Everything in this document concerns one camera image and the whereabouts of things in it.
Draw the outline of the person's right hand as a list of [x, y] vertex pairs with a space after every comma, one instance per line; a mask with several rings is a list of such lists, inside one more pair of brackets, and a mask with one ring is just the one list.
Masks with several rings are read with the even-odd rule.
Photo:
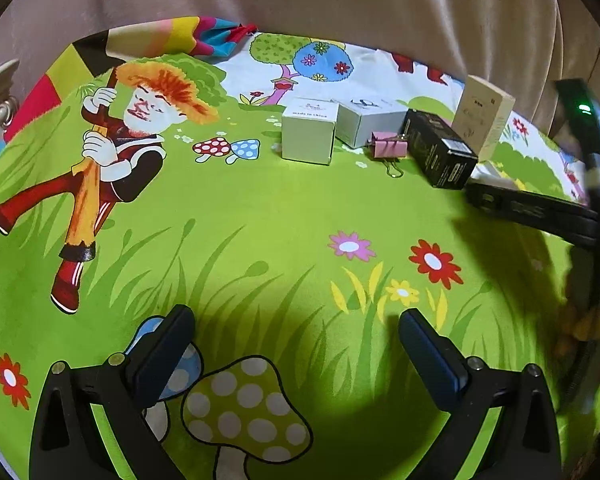
[[558, 316], [559, 333], [554, 356], [563, 358], [576, 348], [578, 341], [600, 339], [600, 306], [585, 314], [579, 314], [574, 292], [566, 289], [566, 303]]

